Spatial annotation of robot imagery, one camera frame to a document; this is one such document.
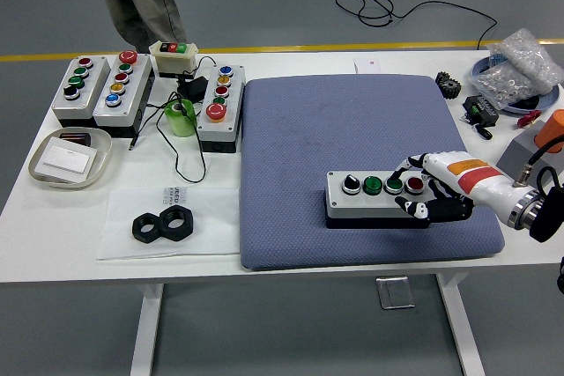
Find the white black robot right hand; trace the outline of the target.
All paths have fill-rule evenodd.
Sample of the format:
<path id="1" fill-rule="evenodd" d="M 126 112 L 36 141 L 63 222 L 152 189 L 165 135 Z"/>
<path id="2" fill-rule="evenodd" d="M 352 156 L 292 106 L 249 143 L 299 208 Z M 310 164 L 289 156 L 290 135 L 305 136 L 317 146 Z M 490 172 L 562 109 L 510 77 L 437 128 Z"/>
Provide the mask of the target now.
<path id="1" fill-rule="evenodd" d="M 515 187 L 498 169 L 466 151 L 444 151 L 410 156 L 391 175 L 417 167 L 428 176 L 435 198 L 424 203 L 399 195 L 395 203 L 407 214 L 429 223 L 465 220 L 473 207 L 490 207 L 504 224 L 518 228 L 530 189 Z"/>

